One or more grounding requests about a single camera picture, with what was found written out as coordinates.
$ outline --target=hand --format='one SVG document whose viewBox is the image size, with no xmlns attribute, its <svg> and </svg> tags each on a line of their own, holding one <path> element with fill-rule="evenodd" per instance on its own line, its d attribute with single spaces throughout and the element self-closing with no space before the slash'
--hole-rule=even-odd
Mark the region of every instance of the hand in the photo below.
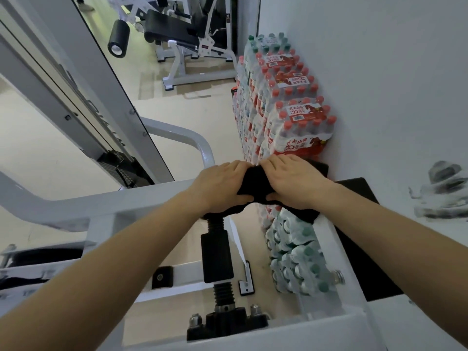
<svg viewBox="0 0 468 351">
<path fill-rule="evenodd" d="M 226 162 L 203 170 L 185 191 L 202 215 L 220 213 L 236 205 L 252 202 L 251 195 L 238 195 L 246 170 L 252 165 L 246 161 Z"/>
<path fill-rule="evenodd" d="M 335 183 L 296 155 L 272 155 L 260 162 L 275 192 L 266 196 L 296 209 L 317 209 Z"/>
</svg>

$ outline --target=black padded seat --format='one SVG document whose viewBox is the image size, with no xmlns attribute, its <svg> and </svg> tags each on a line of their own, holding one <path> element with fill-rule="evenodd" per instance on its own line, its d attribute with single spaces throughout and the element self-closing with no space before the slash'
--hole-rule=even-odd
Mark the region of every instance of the black padded seat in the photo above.
<svg viewBox="0 0 468 351">
<path fill-rule="evenodd" d="M 183 47 L 194 48 L 199 45 L 196 33 L 197 29 L 183 20 L 154 10 L 146 14 L 145 40 L 149 43 L 175 40 Z"/>
</svg>

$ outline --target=machine foot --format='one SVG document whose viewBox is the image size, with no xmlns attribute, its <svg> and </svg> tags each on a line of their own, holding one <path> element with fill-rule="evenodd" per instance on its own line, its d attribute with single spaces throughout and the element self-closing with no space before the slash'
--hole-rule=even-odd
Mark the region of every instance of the machine foot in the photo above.
<svg viewBox="0 0 468 351">
<path fill-rule="evenodd" d="M 250 262 L 245 261 L 245 279 L 247 281 L 239 281 L 239 293 L 242 297 L 249 296 L 255 293 L 254 281 L 250 271 Z"/>
</svg>

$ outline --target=floor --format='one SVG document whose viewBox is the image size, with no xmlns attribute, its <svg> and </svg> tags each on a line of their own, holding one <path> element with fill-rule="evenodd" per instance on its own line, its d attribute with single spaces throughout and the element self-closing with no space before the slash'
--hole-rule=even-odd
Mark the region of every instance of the floor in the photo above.
<svg viewBox="0 0 468 351">
<path fill-rule="evenodd" d="M 106 45 L 116 15 L 106 0 L 85 1 L 96 11 L 85 14 L 84 18 L 138 113 L 201 134 L 210 144 L 217 164 L 242 159 L 231 107 L 230 90 L 234 81 L 183 85 L 165 92 L 161 78 L 169 72 L 172 60 L 158 64 L 152 45 L 133 28 L 126 57 L 112 57 Z M 190 60 L 188 72 L 191 69 L 203 71 L 204 68 L 215 70 L 228 66 L 231 64 L 220 59 Z M 0 82 L 0 103 L 0 167 L 21 185 L 46 199 L 72 198 L 119 189 L 119 185 L 3 80 Z M 194 178 L 203 169 L 195 148 L 153 135 L 152 139 L 177 181 Z M 255 295 L 240 297 L 234 286 L 237 306 L 259 303 L 273 318 L 297 314 L 299 309 L 295 296 L 281 295 L 274 289 L 270 260 L 255 206 L 249 206 L 233 219 L 245 257 L 251 262 L 256 287 Z M 23 222 L 3 208 L 0 208 L 0 221 L 0 251 L 11 243 L 18 247 L 33 247 L 81 240 L 86 236 L 86 232 L 64 233 Z M 205 223 L 196 223 L 163 264 L 200 260 L 199 236 L 204 232 Z M 234 245 L 231 252 L 235 279 L 244 278 L 242 260 Z M 190 315 L 210 313 L 213 307 L 214 296 L 210 289 L 137 303 L 126 317 L 124 344 L 183 336 Z"/>
</svg>

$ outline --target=person's foot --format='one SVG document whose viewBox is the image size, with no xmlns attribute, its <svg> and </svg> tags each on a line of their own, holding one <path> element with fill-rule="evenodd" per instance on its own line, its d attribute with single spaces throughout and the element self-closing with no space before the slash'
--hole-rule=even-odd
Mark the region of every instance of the person's foot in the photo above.
<svg viewBox="0 0 468 351">
<path fill-rule="evenodd" d="M 94 7 L 86 4 L 78 4 L 78 9 L 81 12 L 91 12 L 94 11 Z"/>
</svg>

